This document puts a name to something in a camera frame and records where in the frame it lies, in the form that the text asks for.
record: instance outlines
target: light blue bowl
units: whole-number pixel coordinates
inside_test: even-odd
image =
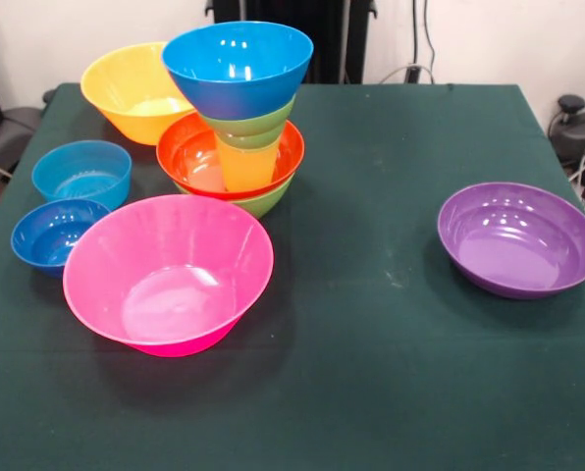
[[[247,120],[293,99],[314,46],[303,32],[264,22],[228,22],[171,40],[162,61],[186,99],[215,120]]]
[[[89,199],[46,203],[16,224],[11,234],[11,248],[31,267],[59,278],[79,238],[109,212],[106,206]]]
[[[131,173],[132,158],[120,145],[80,140],[44,155],[31,179],[46,201],[84,198],[114,210],[129,195]]]

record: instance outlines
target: plastic cup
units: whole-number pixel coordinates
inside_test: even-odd
[[[270,183],[280,138],[259,149],[241,149],[229,145],[216,134],[216,147],[227,191],[250,191]]]

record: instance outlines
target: yellow bowl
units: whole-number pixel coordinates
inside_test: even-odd
[[[165,42],[123,47],[83,73],[81,93],[122,134],[156,145],[164,131],[193,109],[161,61]]]

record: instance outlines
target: bowl rim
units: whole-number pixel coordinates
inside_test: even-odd
[[[38,172],[38,168],[39,168],[39,164],[46,159],[49,155],[56,153],[58,151],[63,150],[66,147],[69,146],[75,146],[75,145],[88,145],[88,144],[102,144],[105,145],[106,147],[113,147],[114,149],[118,150],[120,152],[120,154],[123,155],[123,157],[127,157],[127,162],[128,162],[128,166],[127,166],[127,170],[125,171],[125,174],[122,175],[114,184],[112,184],[111,186],[108,186],[105,189],[99,189],[97,191],[94,191],[92,193],[87,193],[83,196],[79,196],[76,198],[58,198],[59,200],[61,199],[89,199],[92,198],[94,196],[97,196],[99,194],[102,193],[106,193],[112,189],[114,189],[116,186],[122,184],[125,180],[128,180],[131,178],[131,174],[132,174],[132,169],[133,169],[133,159],[131,154],[129,153],[129,151],[123,147],[122,145],[118,145],[115,142],[111,142],[109,140],[101,140],[101,139],[84,139],[84,140],[75,140],[72,142],[67,142],[65,144],[59,145],[51,150],[49,150],[48,152],[46,152],[44,155],[42,155],[39,160],[37,162],[35,162],[35,165],[33,166],[33,170],[30,174],[30,180],[33,183],[33,186],[35,187],[35,189],[37,191],[39,191],[42,196],[46,197],[46,195],[51,196],[51,197],[57,197],[57,195],[53,192],[48,192],[48,191],[44,191],[40,185],[37,184],[37,172]]]
[[[190,34],[194,34],[198,31],[202,31],[204,29],[211,29],[211,28],[228,28],[231,26],[242,26],[242,25],[269,25],[269,26],[278,26],[281,29],[287,29],[288,31],[293,31],[294,34],[299,34],[301,37],[303,37],[307,44],[309,44],[309,48],[308,48],[308,53],[307,56],[300,61],[298,64],[295,64],[294,67],[288,69],[287,71],[283,72],[283,73],[279,73],[279,74],[271,74],[270,76],[265,76],[265,77],[261,77],[261,78],[255,78],[252,80],[243,80],[243,81],[231,81],[231,80],[209,80],[209,79],[204,79],[204,78],[194,78],[194,77],[190,77],[187,76],[186,74],[183,74],[181,72],[178,72],[176,69],[169,67],[168,61],[166,60],[165,57],[165,53],[167,48],[170,46],[171,43],[185,37],[188,36]],[[279,76],[283,76],[283,75],[290,75],[293,74],[294,72],[296,72],[299,68],[303,67],[304,64],[306,64],[310,58],[312,57],[312,54],[314,53],[314,43],[312,42],[312,39],[310,39],[310,37],[303,31],[301,31],[300,29],[297,29],[296,27],[292,27],[292,26],[287,26],[287,25],[282,25],[279,23],[273,23],[273,22],[260,22],[260,21],[243,21],[243,20],[239,20],[239,21],[234,21],[234,22],[224,22],[224,23],[215,23],[213,25],[206,25],[206,26],[200,26],[200,27],[196,27],[194,29],[191,29],[189,31],[183,32],[182,34],[179,34],[177,36],[175,36],[174,38],[172,38],[170,41],[168,41],[168,43],[164,46],[164,49],[162,50],[162,55],[161,55],[161,59],[162,59],[162,63],[164,64],[164,66],[169,70],[169,72],[171,72],[172,74],[181,77],[182,79],[186,79],[192,82],[201,82],[201,83],[219,83],[219,84],[249,84],[249,83],[254,83],[254,84],[258,84],[264,80],[268,80],[268,79],[272,79],[274,77],[279,77]]]
[[[500,282],[497,282],[495,280],[492,280],[489,277],[480,275],[479,273],[474,272],[473,270],[465,267],[459,260],[458,258],[454,255],[453,251],[450,250],[446,238],[444,236],[444,233],[442,231],[441,228],[441,218],[444,216],[444,214],[447,212],[447,206],[458,196],[460,196],[462,193],[472,190],[474,188],[477,187],[483,187],[483,186],[494,186],[494,185],[505,185],[505,186],[514,186],[514,187],[520,187],[520,188],[525,188],[525,189],[530,189],[532,191],[536,191],[538,193],[541,193],[545,196],[550,197],[551,199],[553,199],[554,201],[557,201],[561,204],[566,205],[568,208],[572,209],[574,212],[576,212],[583,220],[585,220],[585,214],[580,211],[580,209],[573,205],[571,202],[569,202],[568,200],[566,200],[565,198],[558,196],[557,194],[552,193],[551,191],[547,191],[546,189],[543,188],[539,188],[538,186],[534,186],[532,184],[527,184],[527,183],[517,183],[517,182],[505,182],[505,181],[492,181],[492,182],[480,182],[480,183],[474,183],[474,184],[470,184],[468,186],[465,186],[462,189],[459,189],[458,191],[454,192],[452,195],[450,195],[446,201],[443,203],[443,205],[441,206],[441,209],[439,210],[439,214],[437,216],[437,234],[439,236],[439,239],[441,240],[441,244],[444,248],[444,250],[446,251],[446,253],[450,256],[450,258],[452,259],[452,262],[455,263],[457,266],[459,266],[462,270],[468,272],[470,275],[473,275],[475,277],[477,277],[480,280],[485,281],[486,283],[495,286],[495,287],[500,287],[500,288],[508,288],[508,289],[512,289],[515,292],[524,292],[524,293],[537,293],[537,294],[546,294],[546,293],[554,293],[554,292],[560,292],[560,291],[564,291],[566,289],[570,289],[570,288],[574,288],[582,283],[585,282],[585,275],[578,278],[577,280],[568,283],[566,285],[561,285],[561,286],[556,286],[556,287],[550,287],[550,288],[525,288],[525,287],[519,287],[519,286],[515,286],[515,285],[511,285],[511,284],[503,284]]]
[[[160,54],[160,65],[161,65],[162,68],[164,68],[164,64],[161,61],[161,55],[162,55],[162,51],[164,50],[164,47],[166,46],[166,44],[168,44],[168,41],[139,42],[137,44],[130,44],[128,46],[119,47],[118,49],[112,49],[111,51],[108,51],[108,52],[104,53],[102,56],[96,58],[94,60],[94,62],[92,62],[91,64],[89,64],[85,68],[85,70],[83,71],[83,74],[80,76],[80,93],[81,93],[81,95],[83,95],[83,98],[85,98],[95,108],[98,108],[99,110],[105,111],[107,113],[112,113],[114,115],[124,116],[124,117],[133,117],[133,118],[159,118],[159,117],[175,116],[175,115],[180,115],[180,114],[184,114],[184,113],[189,113],[190,111],[192,111],[194,109],[194,107],[187,100],[187,98],[184,96],[184,94],[181,93],[181,91],[179,89],[178,89],[178,96],[181,96],[186,101],[186,103],[189,105],[186,110],[175,111],[173,113],[152,113],[152,114],[146,114],[146,115],[132,115],[132,114],[125,113],[125,111],[119,110],[117,108],[107,107],[107,106],[101,106],[101,105],[98,104],[98,101],[92,99],[92,97],[89,94],[89,90],[87,90],[87,86],[86,86],[87,79],[86,78],[91,74],[91,71],[95,67],[97,67],[101,62],[104,62],[106,60],[109,60],[113,56],[117,56],[117,55],[119,55],[119,54],[121,54],[121,53],[123,53],[125,51],[129,51],[129,50],[132,50],[132,49],[144,49],[144,48],[151,47],[151,46],[158,47],[159,48],[159,54]]]
[[[162,143],[162,141],[165,140],[166,138],[168,138],[168,135],[171,133],[171,131],[173,131],[176,128],[181,128],[184,125],[185,121],[187,121],[188,119],[195,119],[192,117],[192,115],[196,115],[197,116],[196,119],[203,120],[196,111],[188,113],[187,115],[179,118],[174,123],[172,123],[164,131],[164,133],[162,134],[162,136],[159,139],[159,142],[155,146],[155,155],[157,157],[157,164],[161,167],[162,171],[173,182],[180,185],[184,189],[188,190],[191,194],[196,194],[196,195],[200,195],[200,196],[208,196],[211,198],[222,199],[224,201],[238,201],[238,200],[255,198],[255,197],[261,196],[263,194],[269,193],[271,190],[281,186],[282,183],[284,183],[286,180],[288,180],[290,177],[292,177],[296,173],[299,166],[303,162],[303,159],[305,158],[305,140],[303,139],[303,134],[301,133],[299,128],[294,125],[294,123],[291,120],[286,120],[282,134],[284,134],[284,132],[286,132],[286,128],[290,128],[292,130],[292,133],[299,137],[299,140],[301,143],[301,150],[300,150],[300,156],[299,156],[299,159],[297,160],[297,162],[284,175],[282,175],[281,177],[279,177],[276,180],[271,181],[267,185],[262,186],[261,188],[252,189],[252,190],[248,190],[248,191],[210,191],[207,189],[195,188],[190,184],[186,184],[185,182],[180,182],[178,179],[175,178],[175,176],[171,175],[169,169],[167,169],[164,166],[164,164],[162,163],[162,158],[160,155],[160,144]],[[202,133],[211,132],[211,133],[215,134],[214,130],[212,130],[207,124],[205,124],[205,125],[207,126],[207,130],[203,131]]]
[[[268,269],[266,270],[266,273],[264,274],[264,280],[262,281],[262,283],[260,283],[258,285],[258,289],[256,290],[255,294],[253,296],[249,297],[249,301],[246,303],[246,305],[244,305],[242,308],[238,308],[236,309],[236,313],[234,314],[234,316],[230,317],[229,319],[223,321],[221,324],[219,324],[218,326],[206,331],[206,332],[202,332],[200,334],[198,334],[197,336],[189,336],[186,338],[179,338],[179,339],[173,339],[173,340],[134,340],[134,339],[124,339],[121,338],[120,336],[114,336],[111,334],[108,334],[106,332],[103,332],[101,329],[98,329],[97,327],[93,326],[91,323],[87,322],[87,320],[81,316],[78,312],[78,310],[74,307],[72,300],[71,300],[71,296],[70,296],[70,290],[69,290],[69,278],[70,278],[70,272],[72,270],[74,270],[72,268],[72,263],[71,260],[74,259],[74,257],[69,256],[68,259],[66,260],[66,266],[64,268],[64,276],[63,276],[63,280],[62,280],[62,287],[63,287],[63,291],[64,291],[64,296],[66,297],[66,302],[68,304],[68,307],[70,308],[70,310],[72,311],[72,313],[75,315],[75,317],[77,319],[79,319],[79,321],[85,325],[88,329],[90,329],[91,331],[95,332],[96,334],[98,334],[99,336],[104,337],[105,339],[109,339],[109,340],[114,340],[114,341],[118,341],[120,343],[123,344],[130,344],[130,345],[141,345],[141,346],[165,346],[165,345],[174,345],[174,344],[180,344],[180,343],[185,343],[187,341],[192,341],[192,340],[197,340],[197,339],[201,339],[204,338],[210,334],[213,334],[215,332],[218,332],[220,330],[222,330],[224,327],[235,323],[239,320],[240,317],[242,317],[244,315],[244,313],[253,305],[255,304],[255,302],[259,299],[259,297],[262,295],[262,293],[264,292],[264,290],[266,289],[266,287],[268,287],[268,284],[271,281],[271,278],[273,276],[273,268],[274,268],[274,261],[275,261],[275,254],[274,254],[274,250],[273,250],[273,241],[271,240],[268,232],[266,231],[266,229],[264,228],[264,226],[262,226],[262,224],[257,220],[257,218],[255,218],[253,215],[249,214],[247,211],[243,210],[242,208],[240,208],[239,206],[236,206],[234,204],[231,204],[227,201],[222,201],[220,199],[216,199],[216,198],[210,198],[208,196],[201,196],[198,194],[162,194],[159,196],[152,196],[149,198],[144,198],[144,199],[139,199],[138,201],[135,201],[133,203],[127,204],[119,209],[117,209],[116,211],[113,211],[112,213],[108,214],[107,216],[105,216],[103,218],[103,224],[102,225],[98,225],[98,224],[94,224],[94,226],[92,226],[91,228],[89,228],[89,230],[87,230],[80,238],[80,241],[85,237],[85,238],[90,238],[93,237],[94,234],[98,231],[100,231],[101,228],[106,225],[106,224],[110,224],[111,221],[115,218],[117,218],[117,215],[122,214],[123,212],[128,212],[131,211],[132,207],[135,206],[139,206],[139,205],[151,205],[151,204],[157,204],[158,202],[161,202],[165,199],[177,199],[178,201],[180,199],[184,200],[184,201],[189,201],[190,199],[193,199],[195,201],[200,201],[201,203],[199,204],[203,204],[203,205],[220,205],[222,206],[226,206],[228,209],[231,208],[234,212],[236,212],[236,214],[241,217],[241,218],[247,218],[251,220],[251,226],[253,227],[253,231],[259,231],[263,241],[266,244],[266,251],[267,251],[267,267]],[[75,245],[75,247],[72,249],[71,251],[71,255],[73,253],[76,253],[79,249],[79,247],[81,247],[82,244],[77,243],[77,245]]]
[[[22,260],[25,263],[28,263],[28,265],[32,266],[32,267],[36,267],[36,268],[43,268],[43,269],[50,269],[50,268],[61,268],[64,267],[66,265],[66,262],[63,263],[40,263],[40,262],[36,262],[34,260],[31,260],[29,258],[24,257],[17,249],[17,245],[14,243],[14,238],[16,236],[16,234],[18,233],[18,229],[20,228],[20,225],[24,222],[27,221],[28,219],[32,218],[33,216],[35,216],[37,213],[49,208],[50,206],[58,206],[58,205],[64,205],[64,204],[71,204],[71,203],[88,203],[88,204],[93,204],[98,206],[102,211],[105,211],[105,214],[102,215],[99,219],[97,219],[94,223],[92,223],[92,226],[94,224],[96,224],[98,221],[100,221],[101,219],[103,219],[104,217],[108,216],[111,213],[111,210],[105,206],[103,203],[99,203],[98,201],[94,201],[93,199],[88,199],[88,198],[66,198],[66,199],[55,199],[53,201],[48,201],[47,203],[43,203],[40,204],[39,206],[36,206],[35,208],[31,209],[30,211],[28,211],[26,214],[24,214],[19,220],[18,222],[14,225],[14,228],[11,231],[11,236],[9,237],[9,242],[11,244],[11,249],[13,250],[13,252],[16,254],[16,256]]]

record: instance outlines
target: plastic bowl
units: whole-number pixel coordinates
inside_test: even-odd
[[[227,22],[171,40],[162,60],[199,113],[215,120],[247,120],[290,102],[314,46],[290,26]]]
[[[59,278],[68,254],[82,234],[108,214],[107,207],[86,199],[45,203],[16,224],[11,248],[31,267]]]
[[[85,99],[122,134],[156,145],[162,132],[192,110],[160,59],[165,42],[150,42],[110,52],[84,72]]]
[[[282,134],[293,104],[294,98],[283,108],[250,120],[212,120],[204,115],[201,118],[227,144],[239,149],[258,149]]]
[[[132,158],[120,145],[80,140],[44,155],[31,178],[47,201],[85,198],[114,210],[129,195],[131,172]]]
[[[157,146],[160,167],[178,186],[190,193],[228,201],[254,198],[281,186],[294,175],[303,155],[303,137],[287,121],[271,182],[250,191],[226,191],[216,136],[197,113],[191,113],[170,126]]]
[[[456,266],[494,294],[539,298],[585,281],[585,215],[540,188],[469,186],[443,205],[438,231]]]
[[[255,218],[175,194],[103,218],[70,254],[63,283],[73,313],[96,334],[171,357],[222,339],[272,271],[273,246]]]
[[[257,219],[260,219],[266,213],[268,213],[273,207],[280,202],[280,199],[286,193],[286,190],[289,189],[291,182],[293,181],[293,177],[290,177],[288,180],[283,182],[280,186],[272,189],[268,193],[261,194],[260,196],[255,196],[253,198],[247,199],[239,199],[239,200],[232,200],[229,201],[232,204],[242,208],[244,211],[247,211],[249,214],[254,216]],[[178,184],[175,183],[177,188],[186,194],[190,194],[189,191],[182,188]]]

